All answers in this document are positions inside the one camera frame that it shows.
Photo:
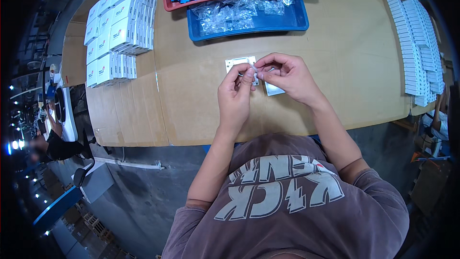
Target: blue plastic tray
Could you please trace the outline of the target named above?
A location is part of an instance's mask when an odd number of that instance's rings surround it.
[[[200,21],[190,8],[187,9],[187,21],[189,24],[189,37],[194,42],[251,32],[306,31],[310,26],[303,0],[296,0],[293,5],[285,6],[284,15],[282,16],[266,15],[263,11],[258,11],[258,15],[253,16],[254,28],[252,29],[200,36]]]

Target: worker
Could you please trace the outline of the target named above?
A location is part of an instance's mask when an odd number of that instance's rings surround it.
[[[250,65],[233,66],[217,91],[216,135],[162,258],[393,258],[409,228],[404,200],[369,168],[305,62],[272,53],[254,66],[310,111],[321,145],[271,134],[234,149],[255,88]]]
[[[49,103],[49,109],[53,110],[54,113],[56,112],[54,102]],[[84,158],[92,157],[89,147],[85,148],[78,141],[62,140],[62,125],[54,120],[54,118],[50,115],[48,108],[46,109],[46,117],[50,121],[51,131],[48,136],[48,140],[45,140],[43,135],[38,135],[30,142],[30,146],[32,149],[35,149],[35,153],[46,153],[46,155],[52,160],[64,160],[80,153]],[[93,138],[91,141],[87,141],[85,133],[83,140],[85,145],[87,145],[86,143],[96,142],[96,138]]]

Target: stack of white boxes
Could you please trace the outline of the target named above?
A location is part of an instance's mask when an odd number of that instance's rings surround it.
[[[406,93],[426,107],[444,91],[443,70],[433,25],[418,0],[387,0],[396,24],[404,63]]]
[[[157,0],[100,0],[89,11],[84,45],[89,87],[137,78],[136,55],[153,50]]]

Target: wooden table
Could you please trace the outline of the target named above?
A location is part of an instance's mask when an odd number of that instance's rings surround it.
[[[95,2],[85,0],[67,28],[67,85],[85,81],[86,66],[78,55],[86,54],[85,20]],[[411,97],[404,93],[399,40],[386,0],[304,3],[310,22],[306,32],[253,33],[194,43],[188,37],[186,10],[167,12],[158,0],[154,51],[138,56],[138,78],[86,90],[98,143],[210,144],[219,124],[217,87],[226,75],[224,61],[252,55],[259,59],[270,52],[302,56],[347,129],[405,118]],[[237,140],[269,132],[316,133],[306,108],[287,95],[269,97],[259,85]]]

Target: brown t-shirt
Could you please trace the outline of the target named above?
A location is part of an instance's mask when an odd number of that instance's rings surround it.
[[[408,228],[404,200],[375,170],[350,185],[313,139],[264,135],[235,149],[207,212],[176,211],[162,258],[252,259],[280,249],[393,258]]]

